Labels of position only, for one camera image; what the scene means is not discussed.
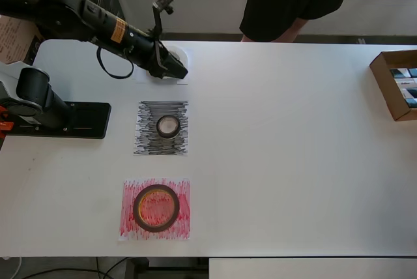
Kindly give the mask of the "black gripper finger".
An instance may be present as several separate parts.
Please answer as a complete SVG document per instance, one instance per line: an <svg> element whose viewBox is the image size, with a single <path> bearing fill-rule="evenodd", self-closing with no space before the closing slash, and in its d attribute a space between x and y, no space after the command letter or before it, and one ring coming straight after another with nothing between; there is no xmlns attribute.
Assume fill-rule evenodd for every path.
<svg viewBox="0 0 417 279"><path fill-rule="evenodd" d="M167 75L187 75L188 70L183 63L170 51L166 55L166 74Z"/></svg>
<svg viewBox="0 0 417 279"><path fill-rule="evenodd" d="M165 66L165 76L176 79L184 79L187 75L187 68L181 63L169 63Z"/></svg>

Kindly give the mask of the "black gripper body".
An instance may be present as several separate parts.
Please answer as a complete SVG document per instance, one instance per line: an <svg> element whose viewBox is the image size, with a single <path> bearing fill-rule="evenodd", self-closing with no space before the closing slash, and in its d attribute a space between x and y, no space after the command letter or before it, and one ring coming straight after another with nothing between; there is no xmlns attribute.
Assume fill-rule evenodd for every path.
<svg viewBox="0 0 417 279"><path fill-rule="evenodd" d="M158 41L128 24L122 43L126 47L127 58L135 65L147 70L153 77L168 77L168 69L164 66L168 51Z"/></svg>

